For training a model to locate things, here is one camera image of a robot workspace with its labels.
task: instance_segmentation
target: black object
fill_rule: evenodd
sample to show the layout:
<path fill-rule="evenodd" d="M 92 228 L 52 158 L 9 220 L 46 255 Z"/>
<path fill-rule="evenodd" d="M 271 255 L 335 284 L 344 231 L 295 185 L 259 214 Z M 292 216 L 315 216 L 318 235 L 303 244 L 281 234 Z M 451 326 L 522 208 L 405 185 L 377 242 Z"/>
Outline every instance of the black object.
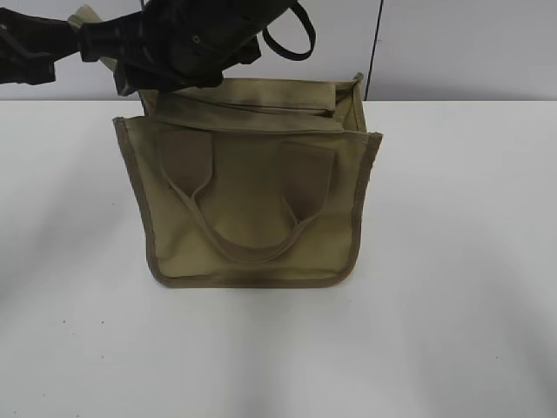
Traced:
<path fill-rule="evenodd" d="M 290 59 L 291 61 L 304 61 L 313 54 L 315 44 L 317 43 L 317 32 L 313 27 L 310 17 L 307 15 L 305 9 L 300 3 L 296 3 L 291 7 L 292 11 L 304 26 L 307 36 L 310 38 L 310 50 L 302 54 L 292 52 L 281 46 L 269 33 L 267 28 L 263 29 L 263 39 L 275 53 L 279 54 L 282 58 Z"/>
<path fill-rule="evenodd" d="M 266 29 L 290 8 L 310 38 L 311 49 L 303 54 L 280 46 Z M 80 50 L 85 62 L 117 60 L 114 77 L 122 96 L 137 90 L 218 86 L 224 70 L 261 57 L 257 35 L 262 30 L 275 52 L 296 61 L 311 56 L 317 38 L 297 0 L 151 0 L 143 11 L 84 24 L 77 34 L 66 22 L 3 10 L 0 36 L 8 39 L 8 46 L 0 47 L 0 60 L 7 56 L 11 63 L 17 57 L 18 64 L 0 61 L 0 83 L 53 81 L 53 63 Z M 9 22 L 7 30 L 2 30 L 3 22 Z M 27 74 L 30 68 L 39 69 L 38 75 Z"/>
<path fill-rule="evenodd" d="M 67 22 L 0 8 L 0 84 L 56 80 L 54 63 L 78 51 Z"/>

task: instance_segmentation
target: white table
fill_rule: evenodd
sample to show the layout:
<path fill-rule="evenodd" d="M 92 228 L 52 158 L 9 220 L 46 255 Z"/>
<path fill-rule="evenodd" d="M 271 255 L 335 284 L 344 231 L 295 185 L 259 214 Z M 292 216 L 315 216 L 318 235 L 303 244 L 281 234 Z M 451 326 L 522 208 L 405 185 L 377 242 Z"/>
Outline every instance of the white table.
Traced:
<path fill-rule="evenodd" d="M 0 417 L 557 416 L 557 103 L 373 103 L 355 274 L 169 290 L 111 118 L 1 103 Z"/>

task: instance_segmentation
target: strap loop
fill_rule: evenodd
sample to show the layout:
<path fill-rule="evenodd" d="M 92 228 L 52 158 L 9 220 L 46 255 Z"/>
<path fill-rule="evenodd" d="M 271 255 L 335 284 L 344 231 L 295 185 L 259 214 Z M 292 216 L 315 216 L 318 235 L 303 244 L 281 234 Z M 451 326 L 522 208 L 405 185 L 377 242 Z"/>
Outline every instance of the strap loop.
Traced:
<path fill-rule="evenodd" d="M 267 28 L 263 30 L 263 39 L 265 40 L 265 42 L 267 42 L 269 48 L 271 48 L 275 53 L 279 54 L 282 58 L 290 59 L 292 61 L 305 61 L 313 54 L 313 50 L 315 50 L 317 33 L 315 31 L 315 28 L 313 27 L 310 17 L 307 14 L 307 11 L 305 11 L 300 3 L 295 3 L 291 7 L 291 9 L 294 12 L 294 15 L 296 15 L 296 17 L 304 26 L 305 32 L 310 38 L 310 50 L 301 54 L 287 50 L 284 46 L 281 46 L 277 41 L 274 40 Z"/>

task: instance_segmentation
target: bag handle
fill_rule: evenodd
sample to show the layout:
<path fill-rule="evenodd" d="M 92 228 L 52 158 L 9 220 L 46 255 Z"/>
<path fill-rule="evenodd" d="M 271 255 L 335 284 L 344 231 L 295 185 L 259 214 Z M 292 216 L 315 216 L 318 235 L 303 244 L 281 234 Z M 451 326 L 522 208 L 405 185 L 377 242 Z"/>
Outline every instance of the bag handle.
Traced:
<path fill-rule="evenodd" d="M 331 184 L 334 151 L 316 146 L 283 143 L 278 150 L 278 169 L 283 200 L 293 227 L 275 246 L 249 247 L 219 234 L 207 221 L 199 200 L 213 178 L 213 148 L 209 132 L 170 131 L 158 139 L 159 162 L 166 180 L 194 215 L 205 236 L 229 260 L 266 263 L 290 249 L 300 234 L 318 217 Z"/>
<path fill-rule="evenodd" d="M 267 28 L 263 29 L 263 39 L 265 40 L 265 42 L 267 42 L 269 48 L 271 48 L 275 53 L 279 54 L 282 58 L 290 59 L 291 61 L 305 61 L 313 54 L 313 50 L 315 50 L 315 44 L 317 43 L 317 33 L 315 31 L 315 27 L 313 27 L 312 20 L 307 14 L 307 11 L 305 11 L 300 3 L 295 3 L 291 7 L 291 10 L 302 23 L 307 36 L 310 38 L 310 50 L 302 54 L 287 50 L 284 46 L 280 45 L 277 41 L 274 40 Z"/>

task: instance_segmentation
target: bag strap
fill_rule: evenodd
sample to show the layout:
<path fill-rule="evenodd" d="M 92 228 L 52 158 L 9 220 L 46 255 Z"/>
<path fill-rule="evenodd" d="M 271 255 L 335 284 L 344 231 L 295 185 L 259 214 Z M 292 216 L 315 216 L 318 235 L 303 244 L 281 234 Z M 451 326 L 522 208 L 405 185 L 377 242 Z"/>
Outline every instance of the bag strap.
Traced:
<path fill-rule="evenodd" d="M 310 50 L 304 53 L 297 53 L 287 50 L 284 46 L 280 45 L 277 41 L 269 33 L 269 29 L 263 29 L 263 39 L 269 45 L 275 53 L 279 54 L 282 58 L 290 59 L 292 61 L 305 61 L 309 58 L 313 51 L 315 50 L 315 44 L 317 43 L 317 32 L 315 31 L 315 27 L 312 24 L 312 20 L 310 19 L 307 11 L 302 7 L 300 3 L 295 3 L 291 10 L 294 12 L 294 15 L 299 19 L 305 29 L 305 33 L 310 39 Z"/>
<path fill-rule="evenodd" d="M 218 233 L 207 221 L 199 201 L 213 178 L 212 136 L 209 132 L 169 131 L 158 139 L 159 162 L 166 180 L 182 199 L 209 241 L 229 260 L 266 263 L 290 249 L 318 217 L 331 184 L 334 151 L 283 143 L 278 150 L 282 197 L 292 216 L 288 236 L 275 246 L 249 247 Z"/>

